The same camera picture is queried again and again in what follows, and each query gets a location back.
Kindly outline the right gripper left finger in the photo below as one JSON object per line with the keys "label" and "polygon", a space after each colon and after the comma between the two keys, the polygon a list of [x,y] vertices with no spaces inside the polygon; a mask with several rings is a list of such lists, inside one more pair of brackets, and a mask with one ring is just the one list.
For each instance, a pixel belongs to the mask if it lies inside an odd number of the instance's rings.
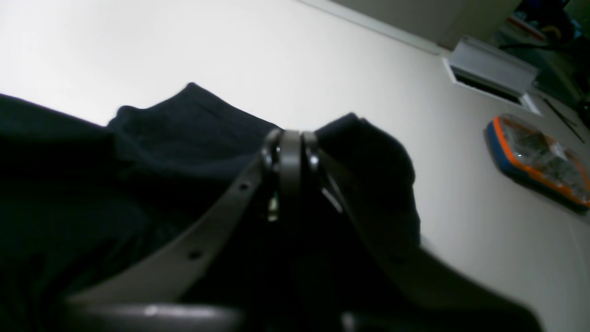
{"label": "right gripper left finger", "polygon": [[146,259],[70,296],[66,303],[141,304],[181,298],[223,251],[264,181],[279,170],[299,168],[300,154],[299,132],[272,130],[255,159],[198,221]]}

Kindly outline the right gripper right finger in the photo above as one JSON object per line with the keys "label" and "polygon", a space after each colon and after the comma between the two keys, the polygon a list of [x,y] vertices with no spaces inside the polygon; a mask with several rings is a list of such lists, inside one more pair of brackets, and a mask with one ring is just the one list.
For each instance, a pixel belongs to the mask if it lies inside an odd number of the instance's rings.
{"label": "right gripper right finger", "polygon": [[539,332],[525,307],[476,285],[407,234],[406,213],[377,195],[304,132],[307,173],[339,219],[328,227],[345,271],[336,293],[344,332]]}

